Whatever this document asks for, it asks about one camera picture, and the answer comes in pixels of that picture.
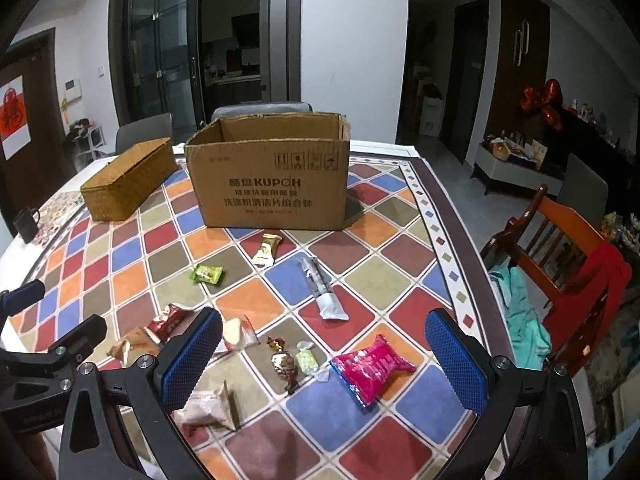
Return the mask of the gold snack wrapper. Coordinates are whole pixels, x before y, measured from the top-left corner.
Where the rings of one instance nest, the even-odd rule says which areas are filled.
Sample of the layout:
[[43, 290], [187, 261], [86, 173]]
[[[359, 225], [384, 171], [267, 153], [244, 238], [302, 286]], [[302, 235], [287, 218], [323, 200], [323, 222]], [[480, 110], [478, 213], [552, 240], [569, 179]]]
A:
[[265, 269], [273, 266], [274, 260], [276, 260], [278, 246], [281, 242], [282, 237], [280, 237], [279, 234], [262, 234], [262, 241], [260, 242], [256, 254], [252, 258], [254, 266], [258, 269]]

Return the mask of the green candy packet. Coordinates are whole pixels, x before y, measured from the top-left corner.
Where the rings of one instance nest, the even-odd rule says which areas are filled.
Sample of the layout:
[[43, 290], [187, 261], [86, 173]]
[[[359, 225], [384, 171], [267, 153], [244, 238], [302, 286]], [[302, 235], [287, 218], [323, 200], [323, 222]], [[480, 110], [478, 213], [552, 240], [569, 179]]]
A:
[[208, 266], [207, 264], [197, 264], [190, 273], [190, 280], [194, 283], [204, 283], [217, 285], [224, 274], [222, 266]]

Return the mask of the pink snack bag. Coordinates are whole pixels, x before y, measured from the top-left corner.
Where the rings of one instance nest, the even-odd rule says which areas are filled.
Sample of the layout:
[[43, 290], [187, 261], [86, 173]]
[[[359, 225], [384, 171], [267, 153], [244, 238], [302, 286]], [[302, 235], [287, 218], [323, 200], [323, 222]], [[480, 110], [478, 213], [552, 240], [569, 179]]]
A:
[[334, 356], [330, 367], [363, 408], [375, 404], [395, 374], [416, 371], [416, 366], [400, 356], [382, 334], [377, 334], [369, 347]]

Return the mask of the grey silver snack stick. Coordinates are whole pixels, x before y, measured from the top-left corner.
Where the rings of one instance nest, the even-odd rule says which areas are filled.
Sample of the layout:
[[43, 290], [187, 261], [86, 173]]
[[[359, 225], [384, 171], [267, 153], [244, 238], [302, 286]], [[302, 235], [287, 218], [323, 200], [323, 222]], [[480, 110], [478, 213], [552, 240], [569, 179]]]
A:
[[317, 261], [308, 256], [303, 256], [300, 258], [299, 264], [303, 270], [311, 295], [316, 300], [322, 320], [348, 321], [349, 315], [331, 288], [330, 283], [324, 279]]

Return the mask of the clear packet yellow pastry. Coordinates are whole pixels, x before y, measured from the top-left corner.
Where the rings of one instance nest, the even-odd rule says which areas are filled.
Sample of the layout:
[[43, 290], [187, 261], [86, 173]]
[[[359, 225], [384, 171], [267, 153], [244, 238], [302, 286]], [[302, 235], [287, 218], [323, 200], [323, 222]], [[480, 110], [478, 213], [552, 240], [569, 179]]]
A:
[[241, 351], [256, 344], [259, 344], [259, 339], [250, 319], [247, 316], [232, 318], [222, 324], [222, 337], [214, 355], [221, 356], [228, 352]]

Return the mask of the pale green small candy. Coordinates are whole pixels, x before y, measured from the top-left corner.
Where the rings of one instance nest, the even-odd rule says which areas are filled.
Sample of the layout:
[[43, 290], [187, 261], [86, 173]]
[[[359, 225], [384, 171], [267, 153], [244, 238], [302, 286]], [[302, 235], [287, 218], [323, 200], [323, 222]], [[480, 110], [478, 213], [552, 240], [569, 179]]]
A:
[[295, 361], [299, 370], [306, 376], [314, 376], [320, 370], [320, 365], [312, 352], [313, 348], [314, 344], [306, 340], [296, 344]]

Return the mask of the patterned floral placemat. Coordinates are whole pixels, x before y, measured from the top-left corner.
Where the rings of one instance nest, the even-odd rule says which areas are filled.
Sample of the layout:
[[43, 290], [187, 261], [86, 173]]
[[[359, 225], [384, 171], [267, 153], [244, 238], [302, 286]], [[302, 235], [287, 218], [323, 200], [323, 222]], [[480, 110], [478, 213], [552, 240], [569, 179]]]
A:
[[79, 191], [54, 194], [39, 209], [39, 229], [32, 244], [46, 247], [58, 231], [84, 206], [84, 203]]

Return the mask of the black mug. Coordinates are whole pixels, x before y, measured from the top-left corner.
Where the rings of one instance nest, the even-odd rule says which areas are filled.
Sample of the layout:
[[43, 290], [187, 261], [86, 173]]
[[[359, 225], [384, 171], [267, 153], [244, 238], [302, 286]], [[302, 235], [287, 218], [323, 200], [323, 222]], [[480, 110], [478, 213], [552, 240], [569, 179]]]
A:
[[27, 207], [20, 210], [13, 220], [17, 234], [25, 244], [32, 242], [39, 232], [40, 211]]

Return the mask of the white box on floor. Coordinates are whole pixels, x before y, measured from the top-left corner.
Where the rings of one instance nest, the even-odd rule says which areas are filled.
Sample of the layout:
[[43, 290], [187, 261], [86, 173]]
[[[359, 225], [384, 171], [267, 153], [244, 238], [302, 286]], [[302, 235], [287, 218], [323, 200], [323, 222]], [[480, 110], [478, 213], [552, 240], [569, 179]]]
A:
[[442, 99], [423, 99], [419, 129], [421, 136], [431, 136], [432, 138], [439, 136], [443, 110], [444, 101]]

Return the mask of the red heart balloons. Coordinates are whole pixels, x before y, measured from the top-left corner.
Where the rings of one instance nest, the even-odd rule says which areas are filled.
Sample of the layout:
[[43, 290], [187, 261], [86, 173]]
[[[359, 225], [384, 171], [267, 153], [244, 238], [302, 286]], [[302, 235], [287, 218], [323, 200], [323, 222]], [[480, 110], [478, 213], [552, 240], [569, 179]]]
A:
[[525, 87], [520, 107], [525, 113], [538, 110], [548, 126], [558, 131], [562, 129], [560, 109], [563, 107], [563, 93], [557, 79], [547, 80], [542, 87]]

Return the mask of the red gold candy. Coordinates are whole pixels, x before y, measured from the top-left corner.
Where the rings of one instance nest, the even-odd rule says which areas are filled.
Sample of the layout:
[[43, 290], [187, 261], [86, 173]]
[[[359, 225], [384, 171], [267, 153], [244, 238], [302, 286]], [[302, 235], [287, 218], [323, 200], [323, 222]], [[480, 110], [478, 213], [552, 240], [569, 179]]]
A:
[[297, 389], [298, 369], [295, 359], [285, 349], [285, 341], [282, 338], [267, 338], [267, 344], [272, 355], [271, 365], [278, 377], [285, 383], [285, 392], [293, 394]]

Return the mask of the beige snack bag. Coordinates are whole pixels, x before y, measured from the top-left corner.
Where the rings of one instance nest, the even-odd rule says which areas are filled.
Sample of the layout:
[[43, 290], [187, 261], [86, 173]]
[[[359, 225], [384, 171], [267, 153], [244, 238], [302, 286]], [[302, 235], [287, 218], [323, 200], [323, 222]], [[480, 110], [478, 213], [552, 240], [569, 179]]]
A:
[[183, 408], [172, 413], [179, 427], [216, 426], [237, 430], [238, 418], [234, 414], [234, 401], [224, 380], [215, 390], [195, 391]]

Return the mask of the grey dining chair centre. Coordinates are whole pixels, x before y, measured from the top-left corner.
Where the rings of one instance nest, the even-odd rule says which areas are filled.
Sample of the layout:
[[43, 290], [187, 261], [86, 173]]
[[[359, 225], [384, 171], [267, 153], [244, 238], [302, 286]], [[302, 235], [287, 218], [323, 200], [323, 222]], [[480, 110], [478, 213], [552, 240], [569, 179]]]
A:
[[234, 117], [241, 115], [265, 115], [265, 114], [286, 114], [286, 113], [311, 113], [312, 107], [306, 102], [246, 102], [241, 104], [227, 105], [214, 110], [211, 122], [223, 117]]

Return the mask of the dark wooden door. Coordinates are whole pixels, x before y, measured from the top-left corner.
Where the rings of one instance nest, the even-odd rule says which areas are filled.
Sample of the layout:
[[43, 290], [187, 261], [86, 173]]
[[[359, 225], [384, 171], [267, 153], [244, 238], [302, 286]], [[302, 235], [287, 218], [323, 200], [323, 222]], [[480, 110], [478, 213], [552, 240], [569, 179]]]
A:
[[12, 234], [24, 209], [44, 204], [75, 174], [65, 147], [52, 28], [1, 59], [1, 213]]

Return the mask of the red white snack packet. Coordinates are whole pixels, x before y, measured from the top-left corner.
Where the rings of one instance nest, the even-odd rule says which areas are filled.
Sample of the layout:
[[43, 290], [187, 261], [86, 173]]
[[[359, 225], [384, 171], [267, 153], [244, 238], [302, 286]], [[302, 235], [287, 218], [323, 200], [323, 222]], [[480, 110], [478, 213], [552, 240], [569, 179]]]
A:
[[181, 304], [168, 304], [149, 322], [146, 329], [160, 342], [166, 342], [190, 314], [191, 310]]

